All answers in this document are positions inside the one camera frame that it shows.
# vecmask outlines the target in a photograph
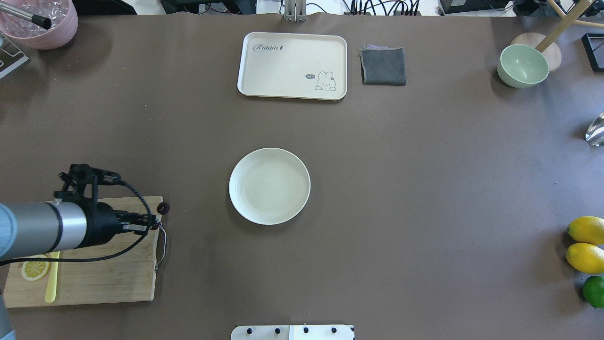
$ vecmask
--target gray cloth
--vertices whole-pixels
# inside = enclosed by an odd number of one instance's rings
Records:
[[[361,49],[363,83],[405,86],[405,50],[366,45]]]

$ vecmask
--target wooden stick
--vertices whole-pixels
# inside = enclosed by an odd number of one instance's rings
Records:
[[[548,48],[552,42],[554,42],[562,32],[564,32],[570,25],[572,25],[585,10],[591,6],[594,0],[581,0],[578,4],[576,4],[573,9],[568,12],[566,16],[562,18],[562,21],[553,31],[548,34],[542,42],[535,47],[539,52],[543,53],[546,48]]]
[[[547,0],[547,3],[554,9],[554,11],[556,11],[556,13],[558,13],[560,18],[564,18],[566,16],[566,14],[562,11],[560,6],[558,6],[558,4],[554,2],[554,0]],[[595,27],[595,28],[604,28],[604,24],[598,24],[596,22],[589,22],[589,21],[576,20],[573,24],[590,26],[590,27]]]

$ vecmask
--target rabbit cartoon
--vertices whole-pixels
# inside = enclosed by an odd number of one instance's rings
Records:
[[[335,91],[336,81],[333,80],[333,73],[319,72],[319,77],[316,80],[315,90]]]

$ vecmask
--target pink bowl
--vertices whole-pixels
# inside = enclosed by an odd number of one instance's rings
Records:
[[[35,0],[5,0],[5,2],[19,8],[21,8],[22,4],[31,4],[34,1]],[[38,36],[22,38],[13,35],[13,33],[8,31],[2,23],[7,20],[13,20],[14,17],[11,18],[11,15],[8,15],[4,12],[0,12],[0,31],[2,31],[13,42],[19,42],[23,45],[37,48],[38,50],[52,50],[53,48],[61,47],[67,44],[74,37],[74,35],[76,35],[75,33],[77,31],[76,8],[71,0],[68,0],[68,2],[69,8],[67,9],[67,15],[63,21]]]

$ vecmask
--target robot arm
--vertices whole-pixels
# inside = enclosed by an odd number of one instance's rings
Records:
[[[69,173],[62,172],[61,191],[54,193],[52,203],[0,204],[0,266],[27,261],[32,255],[67,249],[96,246],[109,242],[116,234],[134,232],[140,235],[132,245],[119,253],[93,259],[44,259],[49,262],[90,262],[117,257],[136,246],[149,230],[159,227],[155,215],[142,196],[123,181],[119,174],[72,164]],[[85,197],[91,186],[91,197]],[[121,185],[129,188],[143,202],[146,214],[113,210],[98,202],[99,185]],[[4,300],[0,299],[0,340],[15,339]]]

